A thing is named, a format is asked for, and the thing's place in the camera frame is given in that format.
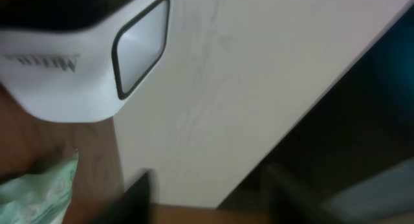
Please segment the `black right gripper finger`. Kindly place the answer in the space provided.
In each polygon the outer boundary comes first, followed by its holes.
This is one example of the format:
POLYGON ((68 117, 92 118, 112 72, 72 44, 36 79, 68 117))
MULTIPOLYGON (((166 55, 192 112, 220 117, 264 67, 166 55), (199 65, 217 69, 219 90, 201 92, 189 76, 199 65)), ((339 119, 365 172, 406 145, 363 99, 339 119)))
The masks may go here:
POLYGON ((146 170, 122 197, 90 224, 148 224, 151 216, 151 170, 146 170))

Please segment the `teal wet wipes pack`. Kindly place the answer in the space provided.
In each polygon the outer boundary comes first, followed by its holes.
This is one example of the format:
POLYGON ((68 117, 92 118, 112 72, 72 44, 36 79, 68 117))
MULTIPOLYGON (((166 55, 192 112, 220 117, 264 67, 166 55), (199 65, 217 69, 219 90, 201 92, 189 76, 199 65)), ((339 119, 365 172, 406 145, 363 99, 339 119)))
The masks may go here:
POLYGON ((1 224, 61 224, 72 199, 79 154, 40 174, 1 185, 1 224))

